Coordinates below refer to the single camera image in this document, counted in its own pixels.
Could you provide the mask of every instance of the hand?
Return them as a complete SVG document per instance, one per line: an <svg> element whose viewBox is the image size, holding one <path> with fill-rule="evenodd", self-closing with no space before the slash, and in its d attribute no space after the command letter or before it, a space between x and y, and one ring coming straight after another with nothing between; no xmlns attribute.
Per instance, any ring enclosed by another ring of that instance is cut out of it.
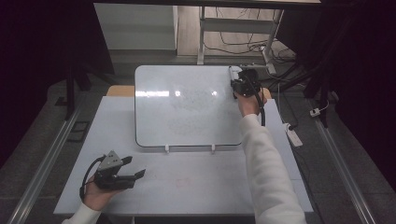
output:
<svg viewBox="0 0 396 224"><path fill-rule="evenodd" d="M93 176L88 180L85 190L84 204L95 211L102 211L110 201L110 199L123 191L99 189L93 182Z"/></svg>
<svg viewBox="0 0 396 224"><path fill-rule="evenodd" d="M260 98L262 102L265 104L267 103L267 99L262 95L262 92L259 92ZM241 111L242 117L249 115L249 114L256 114L259 115L259 103L254 95L250 97L245 97L238 93L235 93L235 96L238 98L238 106L239 111Z"/></svg>

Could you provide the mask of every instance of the wall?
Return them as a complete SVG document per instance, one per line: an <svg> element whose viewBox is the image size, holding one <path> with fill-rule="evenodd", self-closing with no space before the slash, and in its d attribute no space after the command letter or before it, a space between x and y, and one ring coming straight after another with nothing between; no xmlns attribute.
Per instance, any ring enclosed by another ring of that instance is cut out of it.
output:
<svg viewBox="0 0 396 224"><path fill-rule="evenodd" d="M172 6L96 3L108 49L176 49Z"/></svg>

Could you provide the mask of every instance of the dark floor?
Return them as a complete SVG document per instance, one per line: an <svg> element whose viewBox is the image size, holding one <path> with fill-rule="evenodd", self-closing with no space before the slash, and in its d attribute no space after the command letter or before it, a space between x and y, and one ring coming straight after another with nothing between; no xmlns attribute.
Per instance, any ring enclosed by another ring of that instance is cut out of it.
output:
<svg viewBox="0 0 396 224"><path fill-rule="evenodd" d="M232 60L206 59L206 64L260 63L261 59L245 58ZM173 56L113 55L116 75L112 76L119 84L134 84L134 70L141 64L195 64L193 58ZM289 64L278 65L278 73L285 71ZM106 95L109 84L90 76L92 89L87 92L77 122L90 125L102 96ZM311 104L302 95L302 86L296 86L285 94L279 95L280 111L283 119L291 124L298 122L295 129L304 145L294 148L294 156L300 166L305 184L316 213L307 214L308 223L361 223L355 206L349 198L329 153L318 133L315 121L309 116ZM5 223L12 214L20 197L24 193L31 177L43 159L56 133L64 122L65 107L55 106L58 97L65 96L65 83L60 82L49 89L49 97L41 113L37 116L28 133L0 170L0 222ZM329 129L341 150L361 191L374 213L377 223L392 224L396 220L396 194L379 173L375 164L361 147L353 134L341 122L334 112L335 101L328 109ZM73 168L83 142L83 133L70 133L69 141L55 162L54 167L41 190L26 223L61 223L64 217L52 214L64 188L64 184ZM138 218L136 223L175 223L173 219Z"/></svg>

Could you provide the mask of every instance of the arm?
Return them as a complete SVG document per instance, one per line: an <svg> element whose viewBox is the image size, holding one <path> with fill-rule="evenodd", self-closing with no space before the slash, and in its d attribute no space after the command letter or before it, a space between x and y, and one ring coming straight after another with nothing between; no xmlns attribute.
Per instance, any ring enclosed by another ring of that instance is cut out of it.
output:
<svg viewBox="0 0 396 224"><path fill-rule="evenodd" d="M64 220L63 224L96 223L111 198L122 191L99 189L93 182L93 177L87 183L84 203L79 206L77 212L70 219Z"/></svg>
<svg viewBox="0 0 396 224"><path fill-rule="evenodd" d="M299 205L274 140L268 129L262 127L257 120L257 101L250 98L238 96L238 103L244 116L240 129L256 222L306 223L304 211Z"/></svg>
<svg viewBox="0 0 396 224"><path fill-rule="evenodd" d="M84 203L79 206L77 212L70 217L70 219L66 219L62 222L62 224L91 224L96 223L99 218L101 211L95 211L91 208L87 207Z"/></svg>

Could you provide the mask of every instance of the floor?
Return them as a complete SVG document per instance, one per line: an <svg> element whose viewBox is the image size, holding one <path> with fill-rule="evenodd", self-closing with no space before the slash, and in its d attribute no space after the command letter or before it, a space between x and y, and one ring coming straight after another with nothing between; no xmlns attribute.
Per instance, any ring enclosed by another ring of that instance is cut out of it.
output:
<svg viewBox="0 0 396 224"><path fill-rule="evenodd" d="M199 8L198 7L178 7L178 35L177 35L177 55L196 55L199 46ZM206 7L206 18L225 18L270 21L273 18L272 9L256 8L228 8L228 7ZM205 55L228 55L228 56L260 56L261 53L254 49L251 52L249 47L265 43L268 35L260 34L237 34L205 32L204 43L207 47ZM282 43L276 41L273 45L274 50L286 49ZM283 56L290 56L292 52L284 51Z"/></svg>
<svg viewBox="0 0 396 224"><path fill-rule="evenodd" d="M189 36L197 36L192 32L184 33ZM221 39L211 37L213 41L219 43ZM247 39L227 39L227 41L246 41ZM183 49L185 56L175 55L151 55L151 54L131 54L112 53L116 75L108 76L114 79L118 84L133 85L134 70L141 64L196 64L196 56L191 55L195 49ZM205 58L205 64L240 64L240 63L262 63L261 57L255 57L255 54L246 57L231 57L230 55L210 55ZM282 74L291 66L290 63L276 63L276 70ZM268 86L273 80L259 69L260 78L264 86ZM102 79L90 75L92 88L90 91L81 92L77 90L77 95L85 94L87 100L81 108L81 113L77 118L80 125L91 124L101 98L106 95L109 84ZM315 100L305 99L302 95L304 84L289 89L284 94L272 92L276 99L282 118L289 123L297 123L297 134L299 134L304 145L294 148L294 156L299 163L300 171L305 179L305 185L308 189L311 202L316 213L306 214L308 223L361 223L354 204L344 187L329 152L325 147L319 133L315 120L310 118L308 111L311 105L315 105ZM55 105L59 97L65 96L65 82L60 82L49 88L48 101L43 106L40 114L32 124L28 133L23 137L20 144L9 158L7 163L0 170L0 222L5 223L12 214L19 199L24 193L31 177L42 161L56 133L62 126L65 116L65 107ZM396 220L396 194L389 186L385 178L377 170L375 164L361 147L353 134L347 129L335 113L333 107L335 100L331 100L328 109L329 130L331 131L337 146L349 166L361 191L373 211L377 223L392 224ZM83 145L84 133L70 133L68 141L65 142L63 149L58 156L51 173L40 191L38 199L25 223L61 223L64 217L52 214L53 209L64 188L64 184L73 168L74 162ZM136 223L194 223L194 222L251 222L247 219L178 219L171 218L137 218Z"/></svg>

